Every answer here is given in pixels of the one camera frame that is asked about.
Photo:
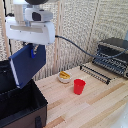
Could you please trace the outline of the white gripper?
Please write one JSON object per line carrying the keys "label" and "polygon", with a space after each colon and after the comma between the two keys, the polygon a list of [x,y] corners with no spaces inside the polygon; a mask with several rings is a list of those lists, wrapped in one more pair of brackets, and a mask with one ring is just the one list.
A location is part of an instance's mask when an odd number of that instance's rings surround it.
{"label": "white gripper", "polygon": [[[28,27],[19,24],[14,17],[6,18],[6,35],[9,39],[34,43],[38,45],[50,45],[55,41],[55,27],[52,22],[32,22]],[[36,46],[32,46],[31,58],[37,54]]]}

